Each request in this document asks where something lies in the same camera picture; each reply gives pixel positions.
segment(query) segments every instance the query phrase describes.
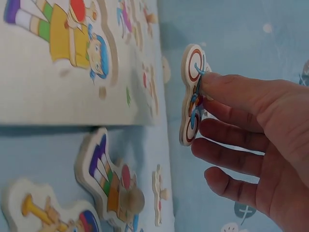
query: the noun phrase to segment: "wooden knob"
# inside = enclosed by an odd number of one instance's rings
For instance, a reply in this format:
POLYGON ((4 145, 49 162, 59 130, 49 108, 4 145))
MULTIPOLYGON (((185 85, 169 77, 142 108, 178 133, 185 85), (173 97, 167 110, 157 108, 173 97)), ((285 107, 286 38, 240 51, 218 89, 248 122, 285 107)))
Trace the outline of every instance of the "wooden knob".
POLYGON ((128 192, 128 210, 133 214, 139 214, 145 206, 145 197, 139 188, 133 188, 128 192))
POLYGON ((160 198, 167 201, 169 199, 169 190, 167 188, 160 191, 160 198))

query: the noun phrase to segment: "yellow shirt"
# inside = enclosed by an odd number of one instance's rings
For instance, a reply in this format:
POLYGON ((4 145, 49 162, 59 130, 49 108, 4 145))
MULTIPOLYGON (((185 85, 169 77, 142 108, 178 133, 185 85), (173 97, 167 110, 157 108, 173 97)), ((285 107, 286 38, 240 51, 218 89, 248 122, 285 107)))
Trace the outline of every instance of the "yellow shirt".
MULTIPOLYGON (((67 17, 66 12, 55 4, 50 22, 50 55, 53 62, 59 59, 70 59, 69 29, 64 27, 67 17)), ((74 29, 74 41, 76 66, 88 69, 90 64, 86 58, 89 43, 87 26, 82 25, 81 30, 74 29)))

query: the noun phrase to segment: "puzzle board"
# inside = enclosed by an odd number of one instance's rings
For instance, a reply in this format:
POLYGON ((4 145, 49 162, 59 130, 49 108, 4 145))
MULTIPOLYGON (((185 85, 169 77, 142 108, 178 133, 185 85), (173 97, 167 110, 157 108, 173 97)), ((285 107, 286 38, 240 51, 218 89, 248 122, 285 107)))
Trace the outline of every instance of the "puzzle board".
POLYGON ((62 208, 49 185, 25 178, 4 191, 1 208, 11 232, 102 232, 91 203, 77 201, 62 208))
POLYGON ((142 0, 0 2, 0 123, 154 124, 151 14, 142 0))

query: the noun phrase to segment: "white polka dot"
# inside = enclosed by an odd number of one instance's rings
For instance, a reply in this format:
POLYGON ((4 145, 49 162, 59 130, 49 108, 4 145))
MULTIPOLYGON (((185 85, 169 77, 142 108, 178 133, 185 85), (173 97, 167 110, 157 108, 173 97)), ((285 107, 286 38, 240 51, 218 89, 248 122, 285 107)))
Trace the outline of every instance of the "white polka dot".
POLYGON ((264 24, 263 31, 265 33, 271 33, 272 32, 272 26, 269 23, 264 24))

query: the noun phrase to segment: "fingernail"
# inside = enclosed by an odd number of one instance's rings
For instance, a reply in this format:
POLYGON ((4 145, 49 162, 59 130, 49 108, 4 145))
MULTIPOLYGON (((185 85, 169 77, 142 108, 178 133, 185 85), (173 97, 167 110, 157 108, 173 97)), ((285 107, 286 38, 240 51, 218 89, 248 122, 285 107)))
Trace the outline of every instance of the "fingernail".
POLYGON ((210 97, 210 96, 208 96, 208 95, 206 95, 206 98, 207 98, 207 100, 209 100, 209 101, 212 101, 212 100, 213 100, 213 98, 210 97))
POLYGON ((214 80, 216 80, 216 78, 218 76, 221 76, 220 74, 218 73, 213 73, 213 72, 207 72, 204 76, 203 76, 203 79, 202 79, 202 82, 203 84, 211 84, 214 80))

